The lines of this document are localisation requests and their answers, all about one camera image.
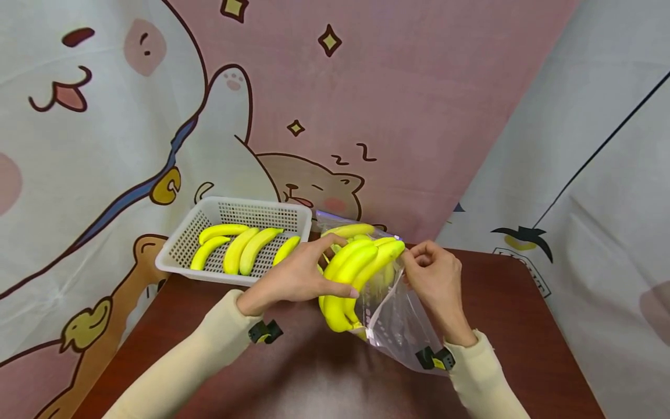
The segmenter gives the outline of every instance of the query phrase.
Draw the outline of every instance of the cartoon bird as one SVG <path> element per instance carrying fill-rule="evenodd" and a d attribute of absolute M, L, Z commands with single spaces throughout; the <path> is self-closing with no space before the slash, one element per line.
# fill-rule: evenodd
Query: cartoon bird
<path fill-rule="evenodd" d="M 546 233 L 542 229 L 529 229 L 526 227 L 519 226 L 519 230 L 512 230 L 507 228 L 500 228 L 491 231 L 491 233 L 502 233 L 505 234 L 505 243 L 514 247 L 516 250 L 524 251 L 531 250 L 537 246 L 542 249 L 542 251 L 547 255 L 549 261 L 553 263 L 553 255 L 551 254 L 551 249 L 546 241 L 540 235 Z"/>
<path fill-rule="evenodd" d="M 112 300 L 105 297 L 92 310 L 85 308 L 75 314 L 61 333 L 61 352 L 72 345 L 75 352 L 83 352 L 105 331 L 112 312 Z"/>

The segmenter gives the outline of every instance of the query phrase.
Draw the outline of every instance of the white plastic basket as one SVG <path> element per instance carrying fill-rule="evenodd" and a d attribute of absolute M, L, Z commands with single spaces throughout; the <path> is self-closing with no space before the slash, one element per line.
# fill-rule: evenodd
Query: white plastic basket
<path fill-rule="evenodd" d="M 200 232 L 207 227 L 227 223 L 244 224 L 260 229 L 277 227 L 284 229 L 284 232 L 262 248 L 250 276 L 223 273 L 223 255 L 232 241 L 212 252 L 204 270 L 191 270 L 189 267 L 199 247 Z M 186 218 L 165 242 L 163 249 L 156 257 L 156 267 L 161 271 L 174 272 L 194 280 L 251 286 L 272 267 L 272 261 L 279 247 L 290 237 L 296 235 L 300 236 L 300 241 L 307 241 L 311 226 L 312 210 L 306 206 L 208 196 L 200 200 L 189 211 Z"/>

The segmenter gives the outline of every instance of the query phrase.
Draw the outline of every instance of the table surface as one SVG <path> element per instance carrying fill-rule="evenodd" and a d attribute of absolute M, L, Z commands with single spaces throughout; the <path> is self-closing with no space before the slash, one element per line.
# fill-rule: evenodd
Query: table surface
<path fill-rule="evenodd" d="M 486 333 L 532 418 L 603 418 L 584 376 L 519 261 L 454 251 L 463 304 Z M 231 288 L 172 276 L 92 388 L 75 418 L 100 418 L 151 364 L 186 338 Z M 209 379 L 178 418 L 467 418 L 449 379 L 416 373 L 350 333 L 333 333 L 315 302 L 265 315 L 284 335 L 251 345 Z"/>

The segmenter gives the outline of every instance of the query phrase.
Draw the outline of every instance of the black clip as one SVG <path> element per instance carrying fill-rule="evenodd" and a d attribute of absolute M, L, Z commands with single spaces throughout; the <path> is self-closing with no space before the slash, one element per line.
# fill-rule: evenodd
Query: black clip
<path fill-rule="evenodd" d="M 430 347 L 426 346 L 419 352 L 416 352 L 415 355 L 423 369 L 439 368 L 444 371 L 449 371 L 454 368 L 456 364 L 456 360 L 452 353 L 449 349 L 444 347 L 437 353 L 434 353 Z"/>
<path fill-rule="evenodd" d="M 270 345 L 283 334 L 284 332 L 274 320 L 267 325 L 261 320 L 249 329 L 249 338 L 252 342 L 264 342 L 266 345 Z"/>

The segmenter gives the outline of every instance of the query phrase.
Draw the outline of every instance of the sleeve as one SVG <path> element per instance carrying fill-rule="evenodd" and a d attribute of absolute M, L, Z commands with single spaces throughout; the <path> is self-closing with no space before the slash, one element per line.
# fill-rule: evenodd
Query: sleeve
<path fill-rule="evenodd" d="M 445 343 L 454 356 L 450 377 L 463 406 L 473 419 L 529 419 L 509 387 L 498 358 L 484 333 L 472 347 Z"/>
<path fill-rule="evenodd" d="M 261 320 L 240 313 L 241 294 L 228 292 L 189 337 L 128 387 L 103 419 L 171 417 L 205 380 L 230 365 L 249 346 L 249 329 Z"/>

